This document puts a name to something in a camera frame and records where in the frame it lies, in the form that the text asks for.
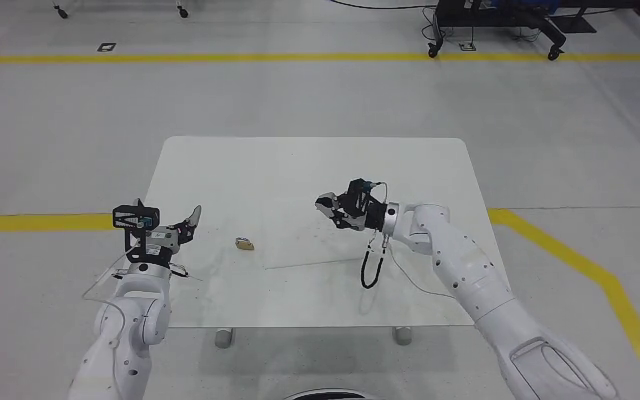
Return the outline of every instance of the yellow floor line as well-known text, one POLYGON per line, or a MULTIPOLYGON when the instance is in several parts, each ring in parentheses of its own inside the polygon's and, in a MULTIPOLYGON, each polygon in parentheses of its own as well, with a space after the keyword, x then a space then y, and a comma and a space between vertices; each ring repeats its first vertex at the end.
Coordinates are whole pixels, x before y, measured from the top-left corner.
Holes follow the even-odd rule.
POLYGON ((111 214, 0 215, 0 232, 104 231, 111 214))
MULTIPOLYGON (((0 64, 110 64, 110 63, 252 63, 252 62, 548 62, 536 53, 273 53, 273 54, 34 54, 0 55, 0 64)), ((567 53, 556 62, 639 62, 638 53, 567 53)))
POLYGON ((598 284, 607 296, 609 305, 618 317, 636 356, 640 358, 640 316, 614 274, 530 224, 513 211, 489 209, 489 218, 492 224, 510 227, 598 284))
MULTIPOLYGON (((494 225, 506 225, 598 284, 640 358, 640 317, 616 276, 506 209, 489 209, 494 225)), ((5 215, 0 232, 103 231, 114 229, 111 214, 5 215)))

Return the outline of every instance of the white table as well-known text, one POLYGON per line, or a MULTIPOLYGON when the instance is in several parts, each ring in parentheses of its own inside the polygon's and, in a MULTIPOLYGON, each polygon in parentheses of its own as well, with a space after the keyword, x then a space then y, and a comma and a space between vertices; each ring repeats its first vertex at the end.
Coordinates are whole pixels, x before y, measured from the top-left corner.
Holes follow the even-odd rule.
MULTIPOLYGON (((194 241, 174 260, 203 281, 172 279, 171 326, 471 325, 455 300, 420 292, 388 256, 378 285, 360 286, 372 233, 337 230, 314 206, 318 195, 342 193, 360 177, 388 182, 390 201, 448 205, 451 222, 483 247, 506 280, 458 139, 172 137, 145 204, 160 208, 162 224, 202 205, 194 241), (238 236, 256 250, 238 250, 238 236)), ((384 190, 376 190, 382 200, 384 190)), ((447 293, 429 257, 401 243, 394 253, 419 285, 447 293)), ((369 261, 371 274, 375 263, 369 261)))

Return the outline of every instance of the concrete floor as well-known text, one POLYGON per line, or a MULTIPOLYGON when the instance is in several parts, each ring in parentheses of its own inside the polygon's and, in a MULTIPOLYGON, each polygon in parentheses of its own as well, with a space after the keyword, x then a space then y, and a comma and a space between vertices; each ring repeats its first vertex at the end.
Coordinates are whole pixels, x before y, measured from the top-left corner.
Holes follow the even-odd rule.
MULTIPOLYGON (((376 1, 375 4, 389 5, 376 1)), ((420 10, 323 0, 85 0, 61 20, 42 0, 5 0, 0 56, 421 52, 420 10)), ((565 49, 640 53, 630 12, 589 18, 565 49)), ((468 40, 459 29, 443 52, 468 40)), ((540 52, 478 29, 480 53, 540 52)), ((488 207, 514 208, 613 272, 640 309, 640 64, 0 64, 0 214, 109 212, 147 191, 163 141, 196 136, 459 137, 488 207)), ((640 362, 600 288, 496 226, 516 295, 615 381, 640 393, 640 362)), ((64 398, 92 342, 80 294, 121 233, 2 233, 0 398, 64 398)), ((389 399, 510 399, 473 328, 241 330, 229 350, 207 329, 173 329, 153 349, 148 399, 278 399, 342 386, 389 399)))

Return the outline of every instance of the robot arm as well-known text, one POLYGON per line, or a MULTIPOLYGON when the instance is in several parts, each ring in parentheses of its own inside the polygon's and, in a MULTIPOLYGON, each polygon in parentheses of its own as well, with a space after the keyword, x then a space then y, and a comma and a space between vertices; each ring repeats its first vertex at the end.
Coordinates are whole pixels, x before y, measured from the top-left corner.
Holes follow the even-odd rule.
POLYGON ((125 229, 131 266, 118 270, 116 291, 98 311, 95 343, 84 355, 69 389, 70 400, 139 400, 151 372, 149 346, 160 343, 169 326, 171 256, 193 239, 201 207, 176 225, 158 226, 156 208, 124 205, 113 212, 114 226, 125 229), (131 237, 137 245, 131 245, 131 237))
POLYGON ((495 351, 502 377, 516 399, 618 398, 613 384, 580 350, 527 312, 484 251, 449 223, 446 207, 379 203, 371 197, 375 186, 353 181, 350 190, 359 188, 365 193, 327 193, 316 201, 316 207, 338 228, 375 229, 385 240, 397 240, 416 253, 431 256, 435 274, 495 351), (358 207, 344 204, 353 198, 363 202, 358 207), (354 209, 358 215, 350 214, 354 209), (357 218, 369 223, 356 224, 357 218))

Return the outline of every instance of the table foot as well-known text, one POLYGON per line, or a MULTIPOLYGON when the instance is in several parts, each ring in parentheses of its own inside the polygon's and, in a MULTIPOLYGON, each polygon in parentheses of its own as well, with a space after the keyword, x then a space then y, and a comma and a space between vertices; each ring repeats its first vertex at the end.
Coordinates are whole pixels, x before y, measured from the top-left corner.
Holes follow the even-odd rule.
POLYGON ((406 346, 411 343, 413 336, 411 328, 408 326, 394 327, 392 329, 393 340, 400 346, 406 346))
POLYGON ((233 328, 220 328, 216 331, 215 345, 219 349, 228 349, 233 342, 233 328))

